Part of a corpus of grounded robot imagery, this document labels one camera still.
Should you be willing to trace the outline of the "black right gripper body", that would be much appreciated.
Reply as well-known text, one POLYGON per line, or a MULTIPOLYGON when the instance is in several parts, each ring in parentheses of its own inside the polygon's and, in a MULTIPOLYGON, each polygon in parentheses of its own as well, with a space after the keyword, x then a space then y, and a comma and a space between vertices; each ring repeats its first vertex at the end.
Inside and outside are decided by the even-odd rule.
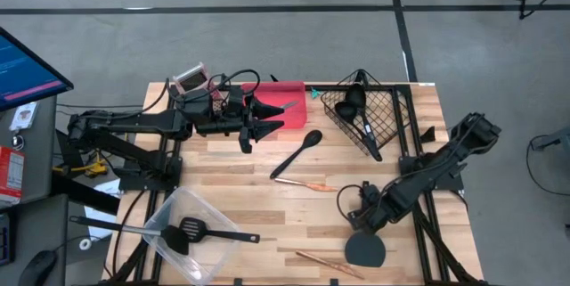
POLYGON ((358 219, 363 223, 363 231, 368 233, 368 223, 374 223, 379 230, 389 222, 397 223, 408 212, 408 205, 393 194, 381 196, 378 191, 363 190, 359 193, 361 207, 348 213, 348 222, 358 219))

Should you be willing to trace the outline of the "black plastic spoon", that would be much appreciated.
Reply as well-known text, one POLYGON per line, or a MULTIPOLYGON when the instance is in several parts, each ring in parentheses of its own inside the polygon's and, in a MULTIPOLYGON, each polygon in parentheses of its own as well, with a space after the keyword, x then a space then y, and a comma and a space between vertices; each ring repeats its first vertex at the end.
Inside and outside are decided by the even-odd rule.
POLYGON ((322 132, 320 130, 312 130, 306 134, 301 146, 285 159, 271 174, 270 178, 275 179, 280 175, 289 164, 305 149, 317 145, 322 140, 322 132))

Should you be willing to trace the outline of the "black plastic ladle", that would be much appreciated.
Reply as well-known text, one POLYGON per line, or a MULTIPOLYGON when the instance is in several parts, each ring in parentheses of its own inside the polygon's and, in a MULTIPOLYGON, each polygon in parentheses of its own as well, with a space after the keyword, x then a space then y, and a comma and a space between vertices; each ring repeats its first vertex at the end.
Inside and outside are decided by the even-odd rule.
POLYGON ((368 149, 370 155, 376 161, 382 161, 382 156, 379 153, 379 148, 376 145, 376 138, 372 132, 371 125, 366 119, 365 113, 354 106, 350 102, 338 102, 335 104, 335 112, 349 125, 351 125, 361 136, 362 142, 368 149), (355 118, 360 116, 363 122, 363 128, 359 128, 355 123, 355 118))

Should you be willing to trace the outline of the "black slotted turner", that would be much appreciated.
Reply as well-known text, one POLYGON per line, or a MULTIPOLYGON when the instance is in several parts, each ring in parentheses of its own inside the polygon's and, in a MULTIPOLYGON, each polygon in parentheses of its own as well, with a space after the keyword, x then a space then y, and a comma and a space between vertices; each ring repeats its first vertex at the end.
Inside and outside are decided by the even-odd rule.
POLYGON ((205 236, 251 243, 260 242, 259 234, 210 230, 203 220, 194 217, 184 217, 179 227, 186 233, 189 242, 200 242, 205 236))

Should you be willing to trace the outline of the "red plastic cutting board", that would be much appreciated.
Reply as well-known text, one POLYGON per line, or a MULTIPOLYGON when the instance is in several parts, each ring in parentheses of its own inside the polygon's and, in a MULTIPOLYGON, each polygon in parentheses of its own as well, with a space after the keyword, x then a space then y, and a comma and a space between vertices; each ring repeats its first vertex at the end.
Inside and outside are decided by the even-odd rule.
POLYGON ((254 92, 262 103, 281 107, 283 104, 298 101, 298 104, 284 110, 281 115, 266 118, 264 121, 280 120, 284 129, 301 129, 307 121, 305 84, 302 81, 262 82, 254 92))

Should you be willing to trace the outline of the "wooden stick utensil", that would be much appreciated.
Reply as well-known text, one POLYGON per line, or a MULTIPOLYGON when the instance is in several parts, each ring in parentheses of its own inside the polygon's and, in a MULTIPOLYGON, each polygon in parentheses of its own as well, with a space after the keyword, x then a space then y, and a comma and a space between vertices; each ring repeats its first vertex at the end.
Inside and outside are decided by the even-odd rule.
POLYGON ((324 266, 327 266, 327 267, 329 267, 329 268, 335 269, 335 270, 337 270, 337 271, 339 271, 339 272, 342 272, 342 273, 344 273, 344 274, 351 275, 351 276, 353 276, 353 277, 355 277, 355 278, 358 278, 358 279, 361 279, 361 280, 364 280, 364 279, 365 279, 365 277, 364 277, 362 274, 360 274, 359 272, 355 271, 355 270, 354 270, 353 268, 351 268, 350 266, 346 266, 346 265, 343 265, 343 264, 339 264, 339 263, 335 263, 335 262, 332 262, 332 261, 329 261, 329 260, 325 260, 325 259, 323 259, 323 258, 321 258, 321 257, 317 257, 317 256, 315 256, 315 255, 309 254, 309 253, 304 252, 304 251, 301 251, 301 250, 296 250, 295 253, 296 253, 298 256, 300 256, 300 257, 309 259, 309 260, 314 261, 314 262, 316 262, 316 263, 319 263, 319 264, 321 264, 321 265, 324 265, 324 266))

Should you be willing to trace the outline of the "copper coloured table knife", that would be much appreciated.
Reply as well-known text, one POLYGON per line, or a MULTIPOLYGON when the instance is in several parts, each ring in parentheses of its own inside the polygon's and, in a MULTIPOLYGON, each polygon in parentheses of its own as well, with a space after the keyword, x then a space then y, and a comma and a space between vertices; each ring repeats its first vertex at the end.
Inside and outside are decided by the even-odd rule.
POLYGON ((337 188, 331 187, 328 185, 311 184, 311 183, 299 182, 299 181, 289 180, 289 179, 284 179, 284 178, 279 178, 279 177, 274 178, 273 181, 281 183, 281 184, 293 184, 293 185, 298 185, 298 186, 304 186, 306 188, 309 188, 309 189, 317 191, 317 192, 336 192, 338 190, 337 188))

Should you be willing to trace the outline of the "clear plastic container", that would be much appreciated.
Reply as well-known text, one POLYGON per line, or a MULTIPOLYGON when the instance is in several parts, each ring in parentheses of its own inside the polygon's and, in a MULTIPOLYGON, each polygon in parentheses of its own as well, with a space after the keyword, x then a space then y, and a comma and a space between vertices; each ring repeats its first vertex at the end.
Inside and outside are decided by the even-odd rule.
MULTIPOLYGON (((188 187, 176 189, 144 227, 161 230, 167 225, 178 226, 185 217, 198 218, 212 230, 239 230, 233 221, 188 187)), ((143 238, 162 259, 159 276, 162 285, 209 284, 239 246, 237 241, 206 236, 199 243, 191 243, 189 254, 183 256, 159 237, 145 235, 143 238)))

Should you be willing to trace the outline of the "yellow clamp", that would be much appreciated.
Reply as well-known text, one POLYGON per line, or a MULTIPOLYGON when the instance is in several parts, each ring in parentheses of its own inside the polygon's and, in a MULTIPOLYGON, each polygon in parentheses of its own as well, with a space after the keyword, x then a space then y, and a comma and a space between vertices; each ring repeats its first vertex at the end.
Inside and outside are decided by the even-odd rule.
POLYGON ((108 163, 100 153, 94 154, 94 157, 88 160, 86 166, 71 167, 68 165, 59 165, 52 167, 52 171, 56 175, 66 176, 70 179, 78 176, 95 178, 97 176, 107 175, 108 169, 108 163))

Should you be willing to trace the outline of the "grey desk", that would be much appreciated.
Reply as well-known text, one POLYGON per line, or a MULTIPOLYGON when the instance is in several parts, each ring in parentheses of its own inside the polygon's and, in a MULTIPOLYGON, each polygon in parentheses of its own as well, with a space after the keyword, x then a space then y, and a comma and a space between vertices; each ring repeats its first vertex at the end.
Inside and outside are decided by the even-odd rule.
POLYGON ((52 164, 56 98, 38 102, 32 127, 21 132, 25 155, 20 204, 10 208, 15 218, 15 260, 0 266, 0 286, 17 286, 29 261, 42 250, 55 250, 46 286, 64 286, 68 197, 52 195, 52 164))

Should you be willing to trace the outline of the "white ID badge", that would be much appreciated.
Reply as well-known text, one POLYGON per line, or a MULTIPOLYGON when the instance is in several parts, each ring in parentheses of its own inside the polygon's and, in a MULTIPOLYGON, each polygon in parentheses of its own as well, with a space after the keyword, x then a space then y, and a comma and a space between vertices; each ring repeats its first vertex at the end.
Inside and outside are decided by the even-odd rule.
POLYGON ((18 107, 14 112, 9 130, 16 132, 31 128, 35 116, 37 115, 38 107, 39 102, 30 102, 18 107))

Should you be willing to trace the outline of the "computer monitor blue screen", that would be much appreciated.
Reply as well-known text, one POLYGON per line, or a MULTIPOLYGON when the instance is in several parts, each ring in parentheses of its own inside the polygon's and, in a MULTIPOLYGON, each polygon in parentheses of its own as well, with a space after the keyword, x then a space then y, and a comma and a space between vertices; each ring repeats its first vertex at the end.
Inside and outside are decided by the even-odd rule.
POLYGON ((0 112, 73 88, 70 80, 0 27, 0 112))

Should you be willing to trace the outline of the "red cardboard box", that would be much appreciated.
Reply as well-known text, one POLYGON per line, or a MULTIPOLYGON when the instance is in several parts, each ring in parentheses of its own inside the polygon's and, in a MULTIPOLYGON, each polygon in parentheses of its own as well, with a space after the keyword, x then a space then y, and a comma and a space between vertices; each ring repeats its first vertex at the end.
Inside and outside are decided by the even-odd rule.
POLYGON ((0 146, 0 209, 20 203, 24 163, 22 153, 0 146))

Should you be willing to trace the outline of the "black computer mouse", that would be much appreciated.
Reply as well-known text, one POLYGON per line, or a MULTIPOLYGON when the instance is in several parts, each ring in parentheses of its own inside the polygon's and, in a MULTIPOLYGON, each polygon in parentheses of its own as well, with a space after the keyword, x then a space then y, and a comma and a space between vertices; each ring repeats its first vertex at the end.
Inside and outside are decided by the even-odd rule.
POLYGON ((58 256, 54 250, 41 250, 30 259, 20 274, 18 286, 43 286, 58 256))

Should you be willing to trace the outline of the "black aluminium rig frame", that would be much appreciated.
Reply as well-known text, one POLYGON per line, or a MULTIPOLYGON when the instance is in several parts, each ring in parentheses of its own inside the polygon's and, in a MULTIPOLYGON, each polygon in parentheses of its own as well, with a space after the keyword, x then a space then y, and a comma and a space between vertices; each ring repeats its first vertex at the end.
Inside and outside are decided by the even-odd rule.
POLYGON ((343 213, 358 208, 358 186, 377 186, 399 174, 398 160, 415 155, 414 134, 430 127, 435 151, 448 139, 434 86, 413 84, 401 108, 413 106, 417 121, 395 122, 390 96, 379 98, 379 115, 395 136, 382 160, 365 155, 326 114, 322 101, 308 98, 302 129, 279 130, 240 151, 236 135, 194 135, 180 149, 181 184, 190 188, 241 230, 260 235, 257 244, 231 242, 215 285, 420 285, 423 271, 412 217, 383 228, 387 257, 379 268, 359 267, 354 275, 332 268, 344 261, 352 234, 343 213))

